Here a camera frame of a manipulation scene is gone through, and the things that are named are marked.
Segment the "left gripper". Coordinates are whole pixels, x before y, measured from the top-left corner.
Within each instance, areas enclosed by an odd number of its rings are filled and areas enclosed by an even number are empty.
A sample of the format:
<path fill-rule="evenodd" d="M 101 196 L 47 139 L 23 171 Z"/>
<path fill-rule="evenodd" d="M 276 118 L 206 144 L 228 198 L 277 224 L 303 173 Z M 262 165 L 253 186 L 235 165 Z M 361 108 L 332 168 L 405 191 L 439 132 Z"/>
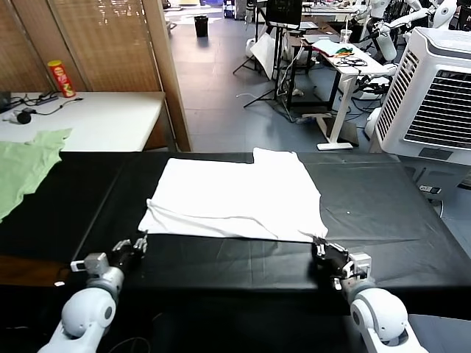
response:
<path fill-rule="evenodd" d="M 109 264 L 111 267 L 120 269 L 123 273 L 134 271 L 140 264 L 142 254 L 146 254 L 147 250 L 147 234 L 144 233 L 140 236 L 135 244 L 134 249 L 123 250 L 123 247 L 131 246 L 130 239 L 120 240 L 113 247 L 110 254 Z"/>

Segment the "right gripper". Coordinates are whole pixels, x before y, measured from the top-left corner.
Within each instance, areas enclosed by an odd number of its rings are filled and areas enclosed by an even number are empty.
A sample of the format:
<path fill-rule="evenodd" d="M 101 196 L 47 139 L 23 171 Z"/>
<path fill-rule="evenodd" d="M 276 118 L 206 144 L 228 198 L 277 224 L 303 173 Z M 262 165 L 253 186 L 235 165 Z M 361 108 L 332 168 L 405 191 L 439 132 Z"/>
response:
<path fill-rule="evenodd" d="M 327 243 L 323 238 L 314 238 L 312 253 L 317 272 L 326 276 L 344 276 L 344 267 L 349 262 L 346 248 L 337 243 Z"/>

